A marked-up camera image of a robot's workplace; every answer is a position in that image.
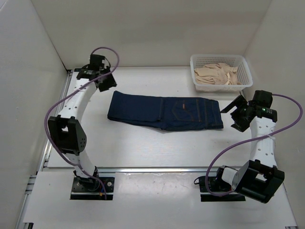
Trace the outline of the dark blue denim trousers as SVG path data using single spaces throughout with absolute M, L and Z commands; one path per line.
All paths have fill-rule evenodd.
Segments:
M 218 101 L 200 97 L 155 97 L 115 91 L 107 117 L 164 131 L 224 128 Z

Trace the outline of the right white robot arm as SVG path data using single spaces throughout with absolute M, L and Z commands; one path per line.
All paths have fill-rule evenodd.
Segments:
M 240 195 L 267 203 L 284 181 L 285 174 L 277 168 L 274 157 L 275 140 L 272 133 L 277 112 L 271 109 L 272 93 L 255 91 L 252 100 L 238 96 L 221 112 L 232 110 L 232 127 L 240 132 L 251 130 L 250 159 L 240 169 L 222 166 L 214 178 L 214 186 L 221 191 L 231 186 Z

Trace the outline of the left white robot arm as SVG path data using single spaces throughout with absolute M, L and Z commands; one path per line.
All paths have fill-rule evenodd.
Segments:
M 105 56 L 91 54 L 89 63 L 79 69 L 72 95 L 57 116 L 47 121 L 49 136 L 58 154 L 74 167 L 78 182 L 89 191 L 102 186 L 97 167 L 90 161 L 85 147 L 87 136 L 81 126 L 84 111 L 93 94 L 115 87 L 116 81 Z

